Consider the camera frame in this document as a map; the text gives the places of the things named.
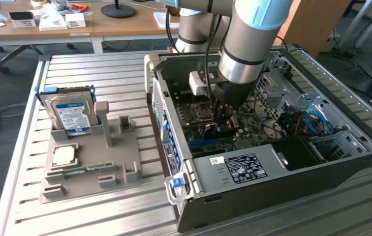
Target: cardboard box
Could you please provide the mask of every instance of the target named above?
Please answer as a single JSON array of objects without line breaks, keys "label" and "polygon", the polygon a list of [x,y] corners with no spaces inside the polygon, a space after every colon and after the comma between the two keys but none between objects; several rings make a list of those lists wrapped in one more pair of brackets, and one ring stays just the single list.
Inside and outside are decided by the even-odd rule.
[{"label": "cardboard box", "polygon": [[14,23],[14,27],[35,27],[35,17],[31,12],[10,12],[10,17]]},{"label": "cardboard box", "polygon": [[67,14],[66,22],[67,22],[68,28],[86,27],[86,20],[84,20],[82,13]]}]

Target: power supply label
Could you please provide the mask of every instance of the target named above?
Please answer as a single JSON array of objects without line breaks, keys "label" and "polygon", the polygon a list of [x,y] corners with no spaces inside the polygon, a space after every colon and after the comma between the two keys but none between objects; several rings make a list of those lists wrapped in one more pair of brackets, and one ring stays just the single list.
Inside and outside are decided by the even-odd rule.
[{"label": "power supply label", "polygon": [[82,113],[83,110],[84,105],[82,102],[56,105],[63,127],[70,132],[82,132],[90,129],[88,117]]},{"label": "power supply label", "polygon": [[268,176],[254,153],[225,159],[235,183],[244,183]]}]

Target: green circuit board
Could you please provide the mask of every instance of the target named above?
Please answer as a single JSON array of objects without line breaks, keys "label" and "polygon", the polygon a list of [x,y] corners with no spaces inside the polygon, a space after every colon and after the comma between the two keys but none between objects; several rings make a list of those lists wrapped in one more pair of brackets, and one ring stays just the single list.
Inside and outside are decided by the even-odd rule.
[{"label": "green circuit board", "polygon": [[[189,144],[205,141],[205,125],[214,123],[209,102],[177,104],[177,113]],[[253,114],[250,102],[244,104],[237,118],[240,129],[233,136],[215,139],[210,144],[197,146],[189,145],[194,157],[252,148],[260,146],[265,141],[273,138],[261,127],[261,122]]]}]

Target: white cable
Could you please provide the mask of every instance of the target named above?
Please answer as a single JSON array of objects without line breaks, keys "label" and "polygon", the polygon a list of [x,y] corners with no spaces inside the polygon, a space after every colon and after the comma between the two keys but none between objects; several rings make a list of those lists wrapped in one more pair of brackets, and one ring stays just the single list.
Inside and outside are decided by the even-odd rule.
[{"label": "white cable", "polygon": [[[12,105],[10,105],[10,106],[7,106],[7,107],[2,107],[2,108],[0,108],[0,113],[2,113],[3,111],[8,110],[8,109],[12,108],[12,107],[19,107],[19,106],[26,106],[26,105],[27,105],[27,103],[18,103],[18,104],[12,104]],[[23,115],[23,114],[24,114],[24,112],[18,113],[18,114],[12,114],[12,115],[7,115],[7,116],[0,115],[0,117],[3,117],[3,118],[7,118],[7,117],[18,117],[18,116],[20,116],[20,115]]]}]

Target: barcode sticker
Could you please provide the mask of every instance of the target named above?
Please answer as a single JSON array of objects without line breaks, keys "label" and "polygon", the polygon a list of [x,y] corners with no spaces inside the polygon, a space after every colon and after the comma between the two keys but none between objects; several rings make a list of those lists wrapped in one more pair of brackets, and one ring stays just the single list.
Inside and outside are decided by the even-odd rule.
[{"label": "barcode sticker", "polygon": [[71,33],[70,36],[88,36],[90,33]]},{"label": "barcode sticker", "polygon": [[223,163],[223,156],[210,158],[211,165]]}]

